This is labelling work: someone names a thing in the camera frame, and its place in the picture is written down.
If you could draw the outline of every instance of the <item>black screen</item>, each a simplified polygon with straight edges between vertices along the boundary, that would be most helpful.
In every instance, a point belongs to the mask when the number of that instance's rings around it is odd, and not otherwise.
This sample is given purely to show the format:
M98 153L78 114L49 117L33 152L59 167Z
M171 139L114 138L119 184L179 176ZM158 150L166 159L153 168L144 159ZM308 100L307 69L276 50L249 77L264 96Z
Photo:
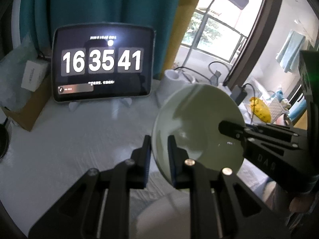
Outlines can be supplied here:
M129 24L88 24L56 30L52 87L56 101L148 95L154 31Z

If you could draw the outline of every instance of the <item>hanging towel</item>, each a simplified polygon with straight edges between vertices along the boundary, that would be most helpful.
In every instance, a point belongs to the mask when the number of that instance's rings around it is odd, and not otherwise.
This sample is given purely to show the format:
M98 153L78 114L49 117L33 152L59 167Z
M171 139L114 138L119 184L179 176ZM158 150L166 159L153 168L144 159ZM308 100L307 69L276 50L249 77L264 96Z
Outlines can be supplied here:
M293 30L276 56L277 62L284 69L284 72L294 72L299 65L299 51L303 47L306 37Z

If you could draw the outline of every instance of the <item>number 41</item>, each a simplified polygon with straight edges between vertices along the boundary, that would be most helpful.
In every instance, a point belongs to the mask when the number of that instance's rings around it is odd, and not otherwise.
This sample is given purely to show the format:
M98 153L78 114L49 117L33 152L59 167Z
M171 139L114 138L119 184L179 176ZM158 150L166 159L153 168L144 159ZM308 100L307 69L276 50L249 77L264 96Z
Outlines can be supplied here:
M133 53L132 57L136 57L135 70L139 70L141 64L141 51L137 50ZM117 65L119 67L124 67L124 70L129 69L129 67L131 66L129 50L124 50Z

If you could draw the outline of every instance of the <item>screw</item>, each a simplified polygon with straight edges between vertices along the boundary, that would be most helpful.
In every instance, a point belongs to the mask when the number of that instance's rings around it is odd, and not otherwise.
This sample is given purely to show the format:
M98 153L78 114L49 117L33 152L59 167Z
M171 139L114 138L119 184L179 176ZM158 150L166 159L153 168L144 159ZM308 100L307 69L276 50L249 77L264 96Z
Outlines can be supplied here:
M96 168L91 168L91 169L89 169L89 170L87 171L87 174L88 174L89 176L95 176L95 175L98 174L98 169L96 169Z
M184 162L188 166L193 166L195 164L195 160L193 159L186 159Z
M125 160L126 165L131 166L135 164L135 161L133 159L126 159Z
M232 169L225 167L224 169L222 169L222 173L225 175L231 175L232 174Z

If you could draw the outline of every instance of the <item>window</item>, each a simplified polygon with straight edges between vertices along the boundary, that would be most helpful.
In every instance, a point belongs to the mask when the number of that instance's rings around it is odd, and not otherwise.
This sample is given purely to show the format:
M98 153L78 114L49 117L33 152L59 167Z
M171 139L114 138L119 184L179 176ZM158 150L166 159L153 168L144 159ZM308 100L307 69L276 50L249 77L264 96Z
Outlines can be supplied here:
M199 0L191 18L182 45L190 47L204 14L212 0ZM262 0L249 0L240 10L228 0L215 0L205 19L205 27L200 38L195 41L195 49L234 64L249 35Z

